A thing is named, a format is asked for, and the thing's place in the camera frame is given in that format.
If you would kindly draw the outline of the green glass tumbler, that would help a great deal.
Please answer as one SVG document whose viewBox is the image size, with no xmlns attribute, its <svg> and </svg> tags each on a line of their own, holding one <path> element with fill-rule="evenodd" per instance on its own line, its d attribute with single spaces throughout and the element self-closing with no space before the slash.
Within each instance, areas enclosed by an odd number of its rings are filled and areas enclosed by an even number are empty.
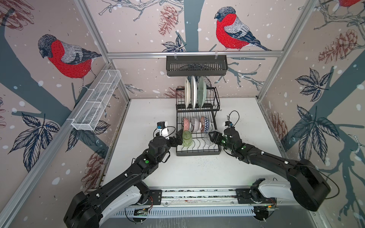
<svg viewBox="0 0 365 228">
<path fill-rule="evenodd" d="M 183 147 L 191 147 L 193 145 L 193 136 L 190 131 L 183 131 L 182 133 L 182 144 Z"/>
</svg>

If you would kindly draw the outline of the blue zigzag patterned bowl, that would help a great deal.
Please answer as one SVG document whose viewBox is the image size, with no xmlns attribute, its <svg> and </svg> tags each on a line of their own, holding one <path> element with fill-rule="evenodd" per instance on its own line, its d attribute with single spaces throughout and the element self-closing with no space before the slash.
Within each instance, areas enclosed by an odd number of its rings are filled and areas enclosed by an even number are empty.
<svg viewBox="0 0 365 228">
<path fill-rule="evenodd" d="M 211 121 L 209 120 L 209 118 L 203 116 L 203 117 L 201 117 L 200 122 L 202 124 L 201 132 L 202 133 L 209 132 L 210 128 L 211 128 Z"/>
</svg>

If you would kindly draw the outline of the clear glass tumbler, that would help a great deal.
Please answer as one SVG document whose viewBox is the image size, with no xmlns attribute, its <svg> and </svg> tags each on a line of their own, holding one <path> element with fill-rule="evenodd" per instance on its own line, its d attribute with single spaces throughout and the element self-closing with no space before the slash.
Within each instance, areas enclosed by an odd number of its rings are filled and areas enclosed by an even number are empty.
<svg viewBox="0 0 365 228">
<path fill-rule="evenodd" d="M 207 146 L 214 146 L 214 145 L 215 145 L 215 143 L 213 143 L 213 142 L 211 141 L 210 136 L 209 136 L 209 133 L 204 133 L 204 134 L 203 134 L 203 140 L 204 140 L 204 142 L 205 142 L 205 144 L 206 144 Z"/>
</svg>

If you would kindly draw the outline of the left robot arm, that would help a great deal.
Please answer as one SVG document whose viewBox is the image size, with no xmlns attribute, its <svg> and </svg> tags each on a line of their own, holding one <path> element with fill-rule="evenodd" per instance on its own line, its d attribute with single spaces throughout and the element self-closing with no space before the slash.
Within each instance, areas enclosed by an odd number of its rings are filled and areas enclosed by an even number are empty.
<svg viewBox="0 0 365 228">
<path fill-rule="evenodd" d="M 182 145 L 183 131 L 175 136 L 157 135 L 148 149 L 138 156 L 122 174 L 104 186 L 85 194 L 76 194 L 63 218 L 68 228 L 99 228 L 126 207 L 148 201 L 150 189 L 143 180 L 165 163 L 172 147 Z"/>
</svg>

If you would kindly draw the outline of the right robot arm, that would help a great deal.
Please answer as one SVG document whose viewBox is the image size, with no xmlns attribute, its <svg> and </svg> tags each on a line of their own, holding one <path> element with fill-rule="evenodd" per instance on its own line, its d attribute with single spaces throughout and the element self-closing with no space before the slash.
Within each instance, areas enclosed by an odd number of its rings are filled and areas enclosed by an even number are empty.
<svg viewBox="0 0 365 228">
<path fill-rule="evenodd" d="M 303 208 L 317 211 L 328 199 L 331 187 L 309 160 L 284 159 L 244 143 L 233 126 L 226 128 L 223 133 L 209 132 L 208 136 L 212 143 L 229 150 L 230 155 L 239 161 L 260 166 L 285 178 L 294 199 Z"/>
</svg>

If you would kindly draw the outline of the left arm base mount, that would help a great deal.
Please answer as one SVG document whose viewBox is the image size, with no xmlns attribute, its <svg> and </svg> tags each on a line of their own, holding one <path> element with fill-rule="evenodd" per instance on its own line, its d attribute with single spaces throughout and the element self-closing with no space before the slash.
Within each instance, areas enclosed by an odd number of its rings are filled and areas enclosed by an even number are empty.
<svg viewBox="0 0 365 228">
<path fill-rule="evenodd" d="M 161 205 L 162 190 L 149 190 L 141 194 L 141 198 L 137 202 L 138 205 Z"/>
</svg>

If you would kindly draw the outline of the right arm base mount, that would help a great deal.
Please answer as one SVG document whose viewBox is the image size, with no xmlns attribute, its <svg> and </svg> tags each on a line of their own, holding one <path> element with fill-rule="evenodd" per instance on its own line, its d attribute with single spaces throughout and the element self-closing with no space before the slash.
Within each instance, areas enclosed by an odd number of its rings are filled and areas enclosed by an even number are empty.
<svg viewBox="0 0 365 228">
<path fill-rule="evenodd" d="M 276 204 L 275 198 L 264 197 L 257 189 L 236 189 L 236 199 L 239 204 Z"/>
</svg>

